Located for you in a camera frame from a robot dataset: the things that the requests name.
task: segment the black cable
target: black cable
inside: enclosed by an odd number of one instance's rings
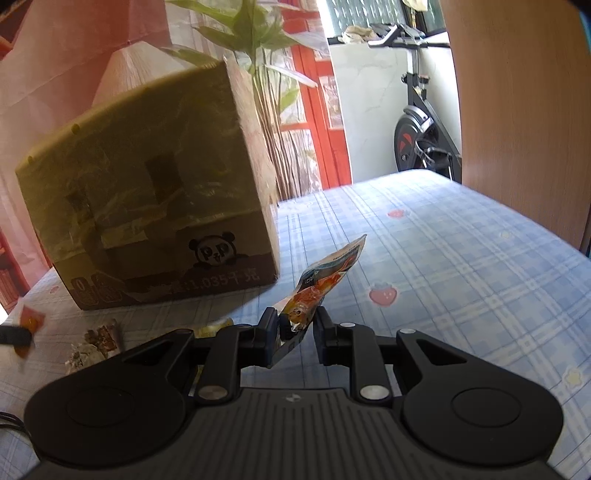
[[[24,436],[26,436],[28,439],[30,439],[29,433],[27,432],[27,429],[25,427],[25,423],[20,418],[18,418],[16,415],[13,415],[12,413],[8,413],[7,411],[0,411],[0,420],[10,422],[10,423],[0,423],[0,430],[1,429],[15,430],[17,432],[22,433]]]
[[[21,432],[24,436],[29,438],[29,433],[21,427],[20,425],[13,425],[11,423],[0,423],[0,429],[8,429],[8,430],[16,430],[17,432]]]
[[[8,413],[6,411],[0,411],[0,419],[6,420],[6,421],[11,421],[11,422],[21,426],[22,428],[25,427],[24,422],[20,418],[18,418],[16,415],[13,415],[12,413]]]

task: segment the crumpled wrapper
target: crumpled wrapper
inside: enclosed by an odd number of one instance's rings
[[[66,375],[97,364],[124,351],[119,326],[115,319],[88,330],[84,342],[72,345],[72,353],[66,361]]]

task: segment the green leaf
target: green leaf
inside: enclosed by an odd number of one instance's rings
[[[210,42],[232,51],[246,51],[245,45],[235,35],[221,32],[212,27],[193,27]]]
[[[265,67],[268,68],[269,70],[273,70],[275,72],[279,72],[282,75],[285,75],[286,77],[289,77],[289,78],[292,78],[294,80],[297,80],[302,85],[306,85],[307,87],[310,87],[310,88],[316,88],[316,87],[318,87],[318,84],[314,80],[312,80],[311,78],[307,77],[303,73],[295,72],[293,70],[288,70],[288,69],[285,69],[283,67],[278,67],[277,65],[265,65]]]
[[[177,5],[178,7],[188,8],[194,12],[207,15],[209,18],[213,18],[222,25],[230,28],[232,28],[232,25],[234,24],[234,18],[238,13],[236,10],[232,9],[208,7],[197,0],[167,0],[167,3]]]
[[[285,4],[283,2],[277,2],[275,0],[257,0],[257,3],[259,5],[262,5],[263,7],[280,8],[283,10],[293,10],[295,12],[303,12],[304,11],[299,7],[295,7],[294,5]]]
[[[279,113],[283,113],[285,109],[296,103],[299,95],[300,89],[297,86],[286,90],[279,99]]]
[[[274,33],[273,35],[266,35],[264,37],[264,40],[261,39],[261,47],[271,51],[282,50],[284,48],[289,48],[297,44],[298,42],[296,40],[288,37],[281,30]]]
[[[160,48],[163,52],[168,53],[171,57],[192,63],[196,67],[204,67],[207,65],[216,64],[217,60],[209,55],[202,53],[192,48],[183,47],[181,45],[173,45],[172,47]]]
[[[255,55],[258,47],[258,45],[255,45],[255,7],[255,0],[242,0],[242,6],[232,26],[232,32],[240,39],[240,42],[245,47],[244,51],[251,58]]]
[[[303,47],[311,48],[321,52],[329,51],[329,43],[323,33],[318,32],[300,32],[300,33],[286,33],[287,37],[291,38],[295,43],[299,43]]]

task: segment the table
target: table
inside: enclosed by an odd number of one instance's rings
[[[335,322],[379,335],[422,330],[545,386],[565,414],[550,463],[566,478],[591,476],[589,259],[517,212],[422,170],[283,202],[277,222],[281,276],[270,287],[82,312],[50,270],[25,297],[47,313],[36,348],[26,362],[0,349],[0,409],[21,416],[34,391],[64,374],[70,344],[88,328],[115,318],[131,348],[228,316],[254,324],[306,266],[367,233],[358,264],[324,301]],[[319,365],[309,332],[273,369],[245,369],[242,384],[347,388],[348,371]],[[18,478],[36,462],[22,439],[5,432],[0,460],[2,478]]]

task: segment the sheer curtain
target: sheer curtain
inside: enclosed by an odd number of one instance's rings
[[[45,135],[89,109],[111,54],[170,44],[163,0],[33,0],[0,60],[0,303],[49,269],[14,173]]]

